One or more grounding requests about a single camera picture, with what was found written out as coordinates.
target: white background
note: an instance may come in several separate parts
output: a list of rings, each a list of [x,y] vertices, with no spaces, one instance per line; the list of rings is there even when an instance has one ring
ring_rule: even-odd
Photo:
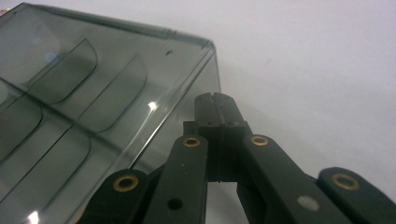
[[[222,92],[254,133],[274,138],[309,175],[344,167],[396,201],[396,1],[30,3],[212,39]],[[210,187],[207,223],[247,222],[234,186]]]

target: plastic container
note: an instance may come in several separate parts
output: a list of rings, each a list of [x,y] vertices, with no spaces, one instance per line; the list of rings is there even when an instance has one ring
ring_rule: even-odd
[[[219,91],[209,40],[12,9],[0,17],[1,223],[73,223],[108,175],[164,163],[208,91]]]

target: transparent plastic lid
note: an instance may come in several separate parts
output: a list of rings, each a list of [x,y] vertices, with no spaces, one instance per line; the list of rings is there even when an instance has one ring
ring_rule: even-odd
[[[70,221],[214,53],[202,38],[59,8],[0,17],[0,222]]]

